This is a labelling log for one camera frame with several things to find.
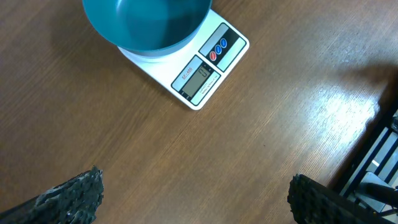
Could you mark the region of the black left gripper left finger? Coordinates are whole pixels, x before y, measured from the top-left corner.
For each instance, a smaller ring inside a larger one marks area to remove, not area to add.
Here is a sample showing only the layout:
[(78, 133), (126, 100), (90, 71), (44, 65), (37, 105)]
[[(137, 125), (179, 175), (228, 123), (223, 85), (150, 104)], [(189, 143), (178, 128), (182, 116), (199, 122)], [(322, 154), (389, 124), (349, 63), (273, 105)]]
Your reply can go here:
[(103, 171), (94, 166), (2, 212), (1, 223), (93, 223), (103, 192)]

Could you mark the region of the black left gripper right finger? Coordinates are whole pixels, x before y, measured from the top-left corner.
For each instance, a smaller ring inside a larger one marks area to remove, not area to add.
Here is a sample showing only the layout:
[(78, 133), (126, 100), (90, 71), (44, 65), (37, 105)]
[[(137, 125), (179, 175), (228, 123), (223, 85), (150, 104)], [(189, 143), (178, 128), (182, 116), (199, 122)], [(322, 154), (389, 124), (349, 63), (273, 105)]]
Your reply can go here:
[(303, 174), (293, 176), (290, 181), (287, 201), (297, 223), (390, 222), (384, 217), (395, 213), (395, 189), (374, 182), (362, 182), (357, 192), (392, 208), (385, 212), (363, 208)]

